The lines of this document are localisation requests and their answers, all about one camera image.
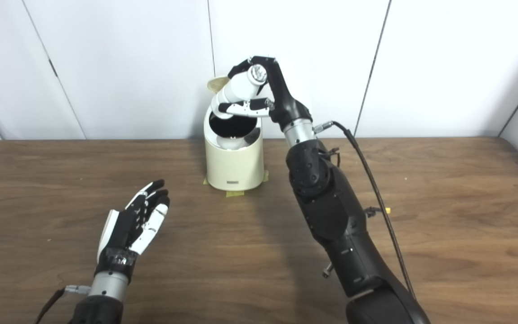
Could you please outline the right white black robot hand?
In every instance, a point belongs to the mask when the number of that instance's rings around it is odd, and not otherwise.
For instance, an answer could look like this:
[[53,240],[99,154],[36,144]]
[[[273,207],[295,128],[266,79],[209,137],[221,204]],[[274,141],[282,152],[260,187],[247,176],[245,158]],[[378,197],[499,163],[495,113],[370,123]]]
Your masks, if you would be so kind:
[[298,119],[312,121],[310,111],[294,97],[276,58],[253,56],[228,73],[228,82],[214,95],[216,117],[269,117],[283,131]]

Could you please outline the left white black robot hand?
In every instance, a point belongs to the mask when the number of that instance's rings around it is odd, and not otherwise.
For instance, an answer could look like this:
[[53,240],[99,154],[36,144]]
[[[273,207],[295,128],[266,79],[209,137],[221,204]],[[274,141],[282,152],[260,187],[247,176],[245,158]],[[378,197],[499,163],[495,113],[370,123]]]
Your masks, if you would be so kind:
[[112,272],[131,281],[138,256],[156,237],[170,206],[164,179],[140,189],[122,211],[111,209],[103,226],[94,274]]

